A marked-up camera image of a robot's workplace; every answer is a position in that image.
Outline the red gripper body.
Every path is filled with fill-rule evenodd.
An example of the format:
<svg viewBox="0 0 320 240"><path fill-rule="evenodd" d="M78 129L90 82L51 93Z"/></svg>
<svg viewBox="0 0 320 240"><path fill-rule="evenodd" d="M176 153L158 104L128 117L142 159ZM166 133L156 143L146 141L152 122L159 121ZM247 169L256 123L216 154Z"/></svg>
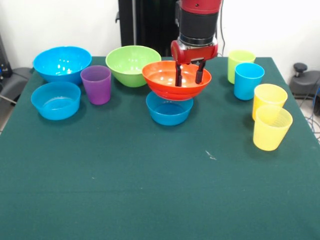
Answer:
<svg viewBox="0 0 320 240"><path fill-rule="evenodd" d="M178 65L190 64L196 61L207 61L218 54L218 42L213 39L212 43L206 46L185 45L180 39L171 42L171 55Z"/></svg>

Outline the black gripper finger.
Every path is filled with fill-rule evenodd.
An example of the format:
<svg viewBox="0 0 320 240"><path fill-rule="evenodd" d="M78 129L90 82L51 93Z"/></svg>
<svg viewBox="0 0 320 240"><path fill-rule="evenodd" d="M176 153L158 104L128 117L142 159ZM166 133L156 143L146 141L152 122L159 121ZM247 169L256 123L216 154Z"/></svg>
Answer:
<svg viewBox="0 0 320 240"><path fill-rule="evenodd" d="M176 75L175 75L175 86L181 87L182 86L182 69L181 64L175 63Z"/></svg>
<svg viewBox="0 0 320 240"><path fill-rule="evenodd" d="M201 84L203 78L203 71L206 65L205 60L200 60L198 65L198 70L196 72L195 82L196 84Z"/></svg>

